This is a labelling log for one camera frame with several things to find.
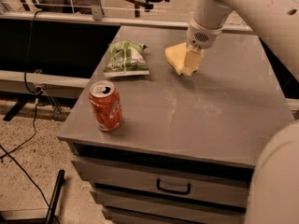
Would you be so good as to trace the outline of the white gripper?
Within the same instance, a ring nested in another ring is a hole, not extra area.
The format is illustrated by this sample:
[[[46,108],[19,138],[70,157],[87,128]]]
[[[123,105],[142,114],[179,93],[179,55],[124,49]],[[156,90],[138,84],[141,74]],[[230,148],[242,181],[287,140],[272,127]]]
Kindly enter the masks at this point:
[[[199,49],[209,49],[217,41],[222,28],[209,29],[200,25],[195,18],[191,18],[187,29],[187,44]],[[203,59],[203,52],[187,50],[183,62],[181,74],[191,76],[198,70],[199,64]]]

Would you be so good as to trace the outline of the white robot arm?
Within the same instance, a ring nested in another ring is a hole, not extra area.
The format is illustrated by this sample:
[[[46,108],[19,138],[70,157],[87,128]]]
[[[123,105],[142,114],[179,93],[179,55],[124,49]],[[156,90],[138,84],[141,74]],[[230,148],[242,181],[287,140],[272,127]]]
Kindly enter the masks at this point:
[[[200,52],[215,41],[235,11],[288,71],[299,76],[298,0],[198,0],[187,30],[184,64],[199,64]],[[249,188],[245,224],[299,224],[299,122],[275,134],[264,147]]]

